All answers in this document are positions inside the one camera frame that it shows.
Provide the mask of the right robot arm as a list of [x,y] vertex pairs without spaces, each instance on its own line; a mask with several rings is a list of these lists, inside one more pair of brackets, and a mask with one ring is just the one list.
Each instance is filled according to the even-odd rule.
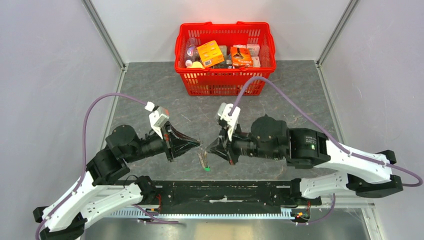
[[300,205],[307,199],[325,194],[354,192],[363,198],[383,198],[401,192],[402,180],[388,168],[393,151],[366,153],[370,161],[359,158],[360,151],[345,153],[322,132],[309,128],[289,128],[285,121],[264,115],[242,132],[239,125],[232,135],[223,126],[218,138],[207,152],[217,155],[231,165],[239,157],[285,160],[289,167],[301,170],[332,169],[333,173],[294,181],[288,191],[289,200]]

